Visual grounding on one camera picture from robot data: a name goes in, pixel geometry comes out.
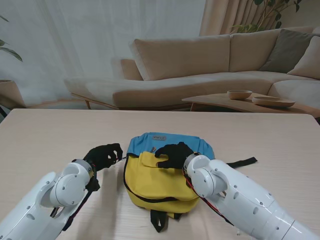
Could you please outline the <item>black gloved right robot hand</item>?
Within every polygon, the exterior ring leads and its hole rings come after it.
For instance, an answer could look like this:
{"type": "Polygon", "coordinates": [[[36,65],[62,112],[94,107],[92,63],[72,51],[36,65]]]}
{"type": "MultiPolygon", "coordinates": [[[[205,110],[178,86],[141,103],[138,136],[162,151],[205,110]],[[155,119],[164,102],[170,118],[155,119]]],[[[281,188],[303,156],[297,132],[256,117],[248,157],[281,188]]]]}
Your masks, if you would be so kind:
{"type": "Polygon", "coordinates": [[[165,161],[160,161],[156,165],[158,168],[162,169],[182,169],[186,159],[193,155],[194,152],[188,145],[184,142],[179,142],[178,144],[167,144],[159,148],[155,152],[155,157],[167,156],[168,159],[165,161]]]}

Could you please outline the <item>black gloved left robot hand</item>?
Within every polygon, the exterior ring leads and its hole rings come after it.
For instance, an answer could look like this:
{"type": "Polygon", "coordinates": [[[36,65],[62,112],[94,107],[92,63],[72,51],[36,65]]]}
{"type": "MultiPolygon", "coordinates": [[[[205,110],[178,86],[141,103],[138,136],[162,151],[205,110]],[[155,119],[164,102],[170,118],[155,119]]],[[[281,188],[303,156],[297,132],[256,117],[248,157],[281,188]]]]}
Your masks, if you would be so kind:
{"type": "Polygon", "coordinates": [[[119,143],[100,145],[92,148],[83,158],[95,166],[98,172],[117,163],[123,157],[123,150],[119,143]]]}

